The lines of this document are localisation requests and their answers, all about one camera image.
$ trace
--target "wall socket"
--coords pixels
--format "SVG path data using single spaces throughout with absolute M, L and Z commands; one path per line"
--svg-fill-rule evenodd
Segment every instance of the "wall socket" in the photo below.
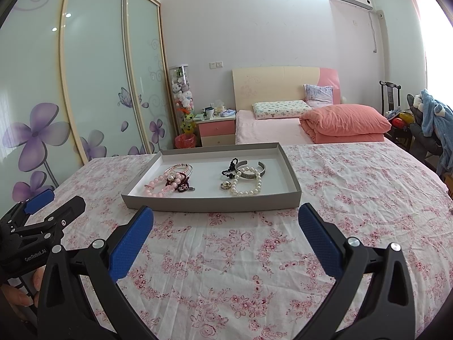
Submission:
M 217 69 L 223 67 L 223 61 L 216 61 L 209 63 L 209 69 Z

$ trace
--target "blue clothing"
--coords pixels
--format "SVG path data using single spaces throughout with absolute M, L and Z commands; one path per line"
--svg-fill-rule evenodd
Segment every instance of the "blue clothing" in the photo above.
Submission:
M 422 131 L 425 137 L 430 137 L 434 129 L 442 143 L 443 153 L 437 165 L 437 174 L 450 170 L 453 167 L 453 111 L 447 105 L 437 101 L 426 89 L 422 90 L 423 122 Z M 440 106 L 445 109 L 445 117 L 437 116 Z

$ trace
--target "pink floral bedsheet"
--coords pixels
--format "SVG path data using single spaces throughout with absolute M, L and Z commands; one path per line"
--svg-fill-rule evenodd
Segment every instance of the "pink floral bedsheet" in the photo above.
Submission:
M 411 273 L 419 333 L 453 286 L 453 203 L 409 154 L 392 144 L 284 147 L 324 220 L 365 245 L 402 245 Z M 121 192 L 150 155 L 92 160 L 36 214 L 41 221 L 74 195 L 86 211 L 65 230 L 67 249 L 107 238 L 135 211 Z M 292 339 L 334 280 L 325 275 L 297 223 L 297 210 L 247 213 L 155 212 L 155 224 L 128 276 L 118 281 L 161 340 Z M 342 327 L 354 320 L 368 280 Z M 97 318 L 111 328 L 88 280 Z

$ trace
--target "pink beaded bracelet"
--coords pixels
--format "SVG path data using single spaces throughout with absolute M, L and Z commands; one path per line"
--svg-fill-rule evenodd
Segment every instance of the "pink beaded bracelet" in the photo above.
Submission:
M 176 172 L 174 173 L 174 169 L 178 167 L 186 167 L 183 173 Z M 186 175 L 186 172 L 189 170 L 189 167 L 191 168 L 189 174 Z M 178 188 L 178 185 L 186 178 L 189 177 L 189 175 L 192 173 L 192 166 L 188 165 L 186 163 L 180 163 L 177 165 L 174 165 L 164 171 L 162 175 L 159 175 L 157 178 L 154 180 L 150 181 L 148 184 L 145 184 L 144 186 L 147 188 L 146 191 L 151 197 L 164 197 L 166 195 L 169 195 L 175 191 L 175 189 Z M 151 190 L 153 190 L 157 184 L 160 182 L 167 182 L 171 181 L 171 184 L 166 185 L 160 192 L 157 193 L 152 193 Z

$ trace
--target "cable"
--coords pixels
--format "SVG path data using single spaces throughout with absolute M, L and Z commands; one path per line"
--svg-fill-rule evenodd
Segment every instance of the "cable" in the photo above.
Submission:
M 374 53 L 377 53 L 377 45 L 376 45 L 376 33 L 374 31 L 374 27 L 373 27 L 373 20 L 371 19 L 371 13 L 368 12 L 368 16 L 370 18 L 370 23 L 371 23 L 371 30 L 373 31 L 373 40 L 374 40 Z

